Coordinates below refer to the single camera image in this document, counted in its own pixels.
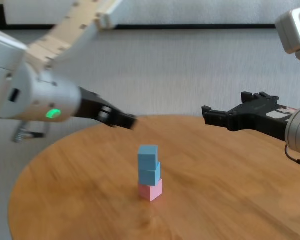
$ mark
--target wooden table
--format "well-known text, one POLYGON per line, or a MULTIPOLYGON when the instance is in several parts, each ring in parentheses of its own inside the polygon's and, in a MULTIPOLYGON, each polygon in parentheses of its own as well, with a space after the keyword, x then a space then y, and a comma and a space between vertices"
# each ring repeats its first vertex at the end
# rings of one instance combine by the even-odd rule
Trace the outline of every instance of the wooden table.
POLYGON ((98 125, 39 154, 11 194, 13 240, 300 240, 300 166, 285 143, 201 117, 98 125), (163 195, 140 199, 138 148, 158 145, 163 195))

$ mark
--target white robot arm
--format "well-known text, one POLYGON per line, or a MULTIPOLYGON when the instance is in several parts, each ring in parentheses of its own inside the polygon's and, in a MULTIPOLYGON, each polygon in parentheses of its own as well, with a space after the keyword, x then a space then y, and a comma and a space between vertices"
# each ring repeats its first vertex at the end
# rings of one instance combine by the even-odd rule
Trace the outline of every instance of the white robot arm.
MULTIPOLYGON (((285 51, 288 54, 295 53, 300 60, 300 8, 280 16, 275 26, 285 51)), ((279 105, 279 97, 264 92, 242 92, 241 100, 241 105, 228 112, 203 106, 205 124, 227 128, 232 132, 256 130, 285 141, 286 155, 300 164, 300 159, 293 159, 287 152, 289 148, 300 153, 300 109, 279 105)))
POLYGON ((78 117, 111 127, 133 126, 133 115, 122 113, 53 71, 58 62, 74 56, 99 31, 113 29, 121 5, 122 0, 75 2, 61 24, 29 46, 0 32, 0 118, 22 121, 16 142, 27 134, 36 135, 25 128, 30 121, 63 122, 78 117))

